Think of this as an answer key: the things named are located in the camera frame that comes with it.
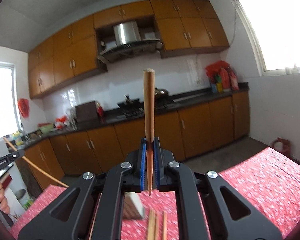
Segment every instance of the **range hood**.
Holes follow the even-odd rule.
[[[105,64],[162,48],[160,39],[141,39],[136,21],[114,26],[116,47],[103,50],[97,58]]]

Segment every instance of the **wooden pole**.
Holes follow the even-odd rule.
[[[143,92],[145,101],[147,179],[149,195],[151,195],[154,141],[154,70],[151,68],[143,71]]]
[[[14,150],[17,151],[18,149],[11,143],[9,142],[5,137],[3,138],[3,140]],[[61,182],[60,180],[56,179],[55,177],[52,177],[50,174],[46,173],[45,171],[43,171],[42,169],[40,169],[37,165],[35,165],[31,160],[29,160],[27,157],[23,156],[22,157],[27,163],[29,163],[30,166],[32,166],[33,168],[35,168],[37,171],[41,172],[43,175],[47,176],[49,179],[52,179],[53,181],[55,181],[56,183],[64,186],[64,187],[69,187],[67,184],[64,184],[63,182]]]

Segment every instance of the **white window frame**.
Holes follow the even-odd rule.
[[[254,57],[256,59],[258,72],[260,76],[275,76],[275,75],[286,75],[286,74],[299,74],[300,68],[294,67],[289,69],[274,69],[274,70],[267,70],[266,64],[263,58],[262,50],[258,42],[258,38],[253,30],[252,24],[250,20],[248,19],[247,15],[245,14],[245,11],[240,3],[239,0],[231,0],[232,4],[234,5],[242,23],[243,26],[247,32],[247,35],[249,37],[252,50],[254,53]]]
[[[19,120],[19,117],[18,117],[17,106],[16,106],[16,98],[15,98],[15,80],[14,80],[15,66],[13,64],[10,64],[10,63],[0,62],[0,68],[9,68],[9,69],[11,69],[11,92],[12,92],[14,115],[15,115],[17,127],[20,130],[20,120]]]

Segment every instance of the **black countertop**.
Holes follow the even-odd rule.
[[[170,98],[172,100],[174,100],[175,103],[169,104],[168,107],[166,107],[166,108],[157,109],[155,111],[155,114],[156,115],[165,114],[165,113],[175,111],[175,110],[178,110],[178,109],[181,109],[184,107],[190,107],[190,106],[194,106],[197,104],[211,102],[211,101],[214,101],[214,100],[217,100],[220,98],[229,97],[234,93],[248,91],[248,90],[249,90],[248,83],[244,82],[244,83],[239,83],[238,91],[230,91],[230,92],[224,92],[224,93],[220,93],[220,94],[213,94],[211,91],[211,88],[206,88],[206,89],[195,90],[195,91],[191,91],[191,92],[173,95],[173,96],[170,96]],[[117,123],[121,123],[121,122],[127,122],[127,121],[131,121],[134,119],[143,118],[143,116],[144,116],[144,114],[140,114],[140,115],[133,116],[133,117],[125,117],[125,116],[122,116],[121,110],[119,108],[116,108],[113,110],[105,111],[105,115],[104,115],[104,118],[102,121],[99,119],[94,119],[94,120],[90,120],[88,122],[79,123],[79,124],[77,124],[77,130],[67,127],[62,130],[50,132],[47,135],[41,135],[39,138],[32,140],[31,142],[25,142],[24,146],[25,146],[25,149],[27,149],[49,137],[64,135],[64,134],[72,133],[72,132],[79,132],[79,131],[100,128],[103,126],[117,124]]]

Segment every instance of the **cabinet handle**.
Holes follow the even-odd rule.
[[[90,140],[90,143],[91,143],[92,148],[95,149],[93,141]]]

